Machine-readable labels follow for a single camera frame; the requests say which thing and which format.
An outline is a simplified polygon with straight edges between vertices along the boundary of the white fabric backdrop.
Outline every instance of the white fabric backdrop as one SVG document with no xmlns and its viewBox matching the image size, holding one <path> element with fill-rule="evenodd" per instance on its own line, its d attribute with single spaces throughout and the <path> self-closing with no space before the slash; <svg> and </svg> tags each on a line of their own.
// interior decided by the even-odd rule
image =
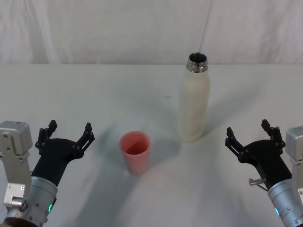
<svg viewBox="0 0 303 227">
<path fill-rule="evenodd" d="M 0 63 L 303 63 L 302 0 L 0 0 Z"/>
</svg>

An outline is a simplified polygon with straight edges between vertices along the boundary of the stainless steel bottle neck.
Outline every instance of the stainless steel bottle neck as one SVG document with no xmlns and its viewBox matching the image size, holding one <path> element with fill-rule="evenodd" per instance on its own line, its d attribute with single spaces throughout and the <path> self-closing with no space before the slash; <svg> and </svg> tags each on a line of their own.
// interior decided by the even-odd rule
<svg viewBox="0 0 303 227">
<path fill-rule="evenodd" d="M 186 68 L 189 71 L 195 73 L 200 73 L 208 70 L 207 56 L 200 52 L 192 53 L 188 57 Z"/>
</svg>

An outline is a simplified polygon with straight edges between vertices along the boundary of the white water bottle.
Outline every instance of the white water bottle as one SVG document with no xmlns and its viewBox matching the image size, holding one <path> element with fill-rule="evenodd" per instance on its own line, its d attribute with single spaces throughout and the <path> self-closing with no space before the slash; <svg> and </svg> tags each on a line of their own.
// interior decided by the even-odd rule
<svg viewBox="0 0 303 227">
<path fill-rule="evenodd" d="M 199 52 L 192 53 L 179 90 L 178 134 L 185 141 L 202 137 L 209 90 L 207 57 Z"/>
</svg>

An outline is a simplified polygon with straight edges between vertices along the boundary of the table surface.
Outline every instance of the table surface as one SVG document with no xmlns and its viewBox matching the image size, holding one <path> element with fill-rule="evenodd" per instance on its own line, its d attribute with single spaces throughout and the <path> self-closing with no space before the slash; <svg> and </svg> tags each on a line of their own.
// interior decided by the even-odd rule
<svg viewBox="0 0 303 227">
<path fill-rule="evenodd" d="M 246 145 L 267 138 L 267 118 L 286 131 L 303 125 L 303 66 L 210 65 L 211 93 L 202 139 L 176 135 L 178 65 L 0 66 L 0 121 L 25 121 L 33 142 L 55 119 L 53 137 L 77 140 L 91 122 L 96 140 L 71 162 L 46 227 L 278 227 L 258 178 L 224 146 L 231 126 Z M 151 167 L 129 175 L 120 137 L 142 130 L 151 138 Z M 39 159 L 30 149 L 31 169 Z M 290 167 L 287 154 L 283 160 Z M 6 189 L 0 165 L 0 198 Z M 0 218 L 6 209 L 2 205 Z"/>
</svg>

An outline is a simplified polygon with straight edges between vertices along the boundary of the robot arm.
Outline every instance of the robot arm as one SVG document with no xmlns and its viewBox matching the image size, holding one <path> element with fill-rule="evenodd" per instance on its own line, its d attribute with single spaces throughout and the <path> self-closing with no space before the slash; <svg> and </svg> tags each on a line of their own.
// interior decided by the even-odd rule
<svg viewBox="0 0 303 227">
<path fill-rule="evenodd" d="M 293 175 L 281 159 L 282 141 L 280 129 L 271 127 L 267 120 L 262 121 L 263 129 L 270 136 L 269 140 L 252 142 L 245 147 L 234 137 L 231 128 L 227 129 L 225 145 L 238 157 L 241 163 L 253 165 L 260 179 L 250 179 L 250 185 L 264 183 L 268 196 L 277 214 L 286 227 L 303 227 L 303 127 L 290 129 L 286 135 L 286 152 L 293 162 Z"/>
<path fill-rule="evenodd" d="M 29 126 L 24 122 L 0 124 L 0 158 L 7 174 L 4 204 L 8 214 L 4 224 L 12 227 L 42 227 L 56 202 L 57 186 L 68 163 L 82 158 L 93 142 L 90 123 L 77 141 L 50 139 L 57 128 L 51 121 L 40 129 L 36 147 L 41 155 L 32 174 L 27 157 L 32 146 Z"/>
</svg>

